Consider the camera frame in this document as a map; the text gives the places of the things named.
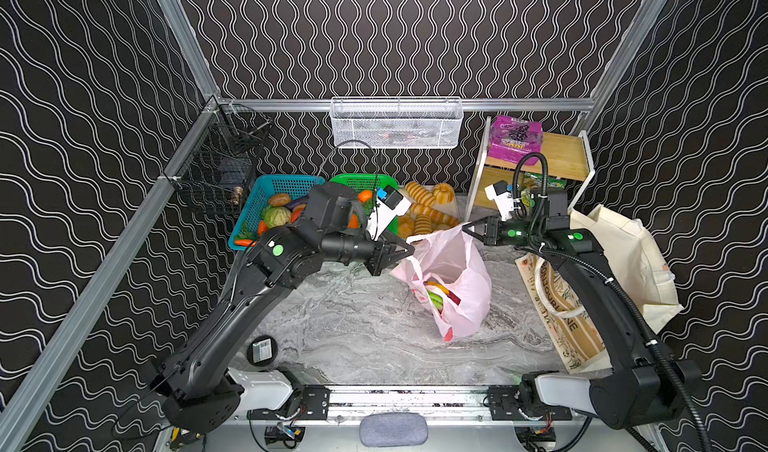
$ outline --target green basket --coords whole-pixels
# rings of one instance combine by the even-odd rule
[[[386,174],[379,174],[379,183],[375,183],[375,180],[375,174],[339,174],[332,178],[330,182],[337,182],[339,184],[350,186],[357,193],[360,193],[365,189],[376,191],[377,188],[384,188],[387,186],[392,186],[395,189],[399,188],[395,178],[387,176]],[[393,234],[397,234],[397,217],[392,219],[389,226],[387,226],[387,230]]]

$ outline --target barcode label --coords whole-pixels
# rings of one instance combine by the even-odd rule
[[[269,339],[254,342],[254,362],[266,361],[272,358],[272,344]]]

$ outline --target purple package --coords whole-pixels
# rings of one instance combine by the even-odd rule
[[[529,152],[542,152],[541,122],[529,122],[509,116],[496,116],[488,138],[488,156],[517,163]],[[526,165],[538,163],[533,158]]]

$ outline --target wooden shelf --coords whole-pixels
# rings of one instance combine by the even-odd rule
[[[587,164],[587,153],[584,150],[584,141],[580,137],[545,132],[544,142],[542,142],[542,154],[547,158],[550,176],[581,181],[587,179],[589,165]],[[507,169],[515,169],[517,167],[517,164],[514,162],[496,159],[495,157],[486,157],[485,165]],[[524,165],[523,170],[542,173],[542,165],[537,161],[533,166]]]

